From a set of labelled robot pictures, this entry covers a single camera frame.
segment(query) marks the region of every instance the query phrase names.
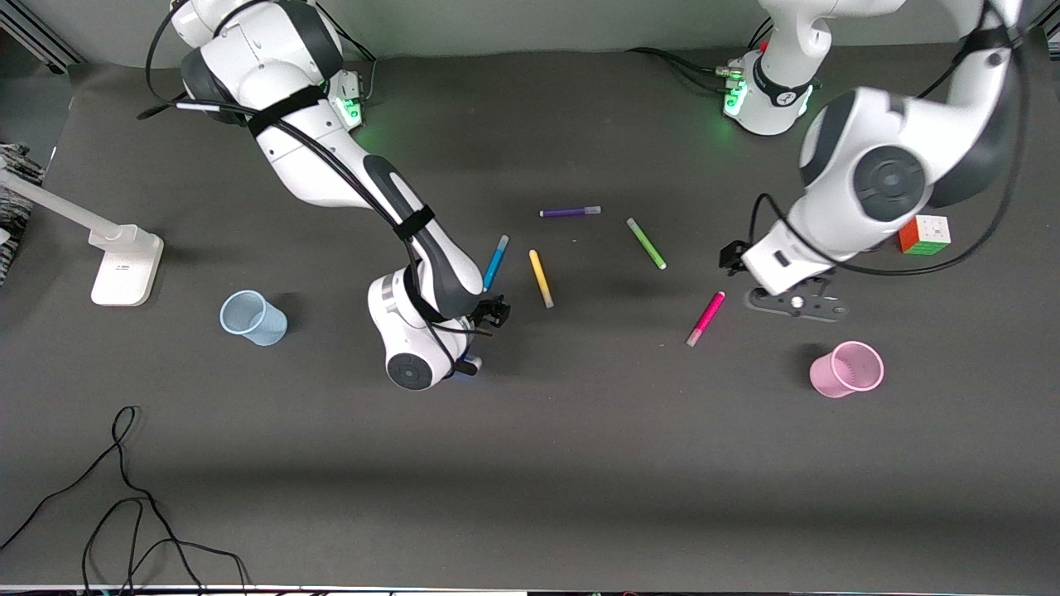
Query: blue marker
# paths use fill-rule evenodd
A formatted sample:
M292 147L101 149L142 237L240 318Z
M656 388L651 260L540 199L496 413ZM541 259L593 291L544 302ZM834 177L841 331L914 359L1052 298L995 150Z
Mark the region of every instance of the blue marker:
M508 236L500 236L500 243L497 244L497 250L493 253L493 260L490 261L489 268L485 269L485 280L482 281L483 288L489 292L490 286L493 285L493 278L497 277L497 269L500 268L500 262L505 259L505 250L508 249Z

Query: cup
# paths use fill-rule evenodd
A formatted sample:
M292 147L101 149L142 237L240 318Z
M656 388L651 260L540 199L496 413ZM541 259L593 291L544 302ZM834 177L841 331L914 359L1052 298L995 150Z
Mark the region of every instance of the cup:
M253 290L236 292L220 306L220 327L259 346L271 346L287 332L287 316Z
M883 382L883 358L861 341L844 341L810 366L810 383L826 398L871 391Z

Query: cup rim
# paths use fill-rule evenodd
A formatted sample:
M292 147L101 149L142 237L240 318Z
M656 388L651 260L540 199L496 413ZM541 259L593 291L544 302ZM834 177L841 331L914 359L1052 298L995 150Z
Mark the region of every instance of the cup rim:
M868 387L855 387L843 380L843 376L840 375L840 371L835 369L835 354L838 353L840 348L843 348L845 346L859 346L861 348L865 348L866 350L869 351L869 353L872 354L873 357L876 357L876 362L880 365L880 378L876 380L876 383L873 383ZM884 370L883 358L880 357L880 353L877 352L872 348L872 346L869 346L864 341L844 341L840 344L838 346L835 347L835 349L832 350L830 354L828 354L828 365L831 367L832 374L835 376L835 380L838 381L841 385L843 385L847 389L850 389L851 391L862 391L862 392L871 391L872 389L879 387L881 383L883 383L883 370Z
M232 300L234 300L234 299L236 299L236 298L238 298L241 296L244 296L244 295L250 295L250 296L253 296L254 298L258 298L258 300L262 303L262 313L263 313L263 316L259 317L258 318L258 322L255 322L254 325L250 326L248 329L246 329L244 331L234 331L231 328L229 328L228 325L225 323L225 310L228 309L228 305L232 302ZM225 331L231 333L232 335L246 335L248 333L253 332L259 327L261 327L262 322L264 322L264 320L265 320L264 312L266 310L268 310L268 301L265 300L265 297L262 296L261 292L255 292L253 290L241 290L241 291L236 292L235 294L232 294L231 296L229 296L228 299L225 300L225 303L220 305L220 313L218 315L218 318L220 319L220 327L222 327L222 329L224 329Z

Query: purple marker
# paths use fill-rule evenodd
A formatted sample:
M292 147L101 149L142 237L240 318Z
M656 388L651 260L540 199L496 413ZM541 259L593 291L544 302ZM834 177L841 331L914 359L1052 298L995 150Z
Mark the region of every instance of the purple marker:
M545 209L542 217L578 217L580 215L597 215L603 211L601 207L578 207L577 209Z

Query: white wall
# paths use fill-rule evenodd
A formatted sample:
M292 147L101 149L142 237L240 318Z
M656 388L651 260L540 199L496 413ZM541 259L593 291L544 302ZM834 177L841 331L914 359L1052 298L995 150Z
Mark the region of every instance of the white wall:
M22 0L89 60L143 66L169 0ZM321 0L381 57L527 50L665 49L746 43L765 14L754 0ZM1037 14L1048 0L1027 0ZM949 41L954 25L935 0L895 15L832 22L840 45ZM188 53L171 31L157 65Z

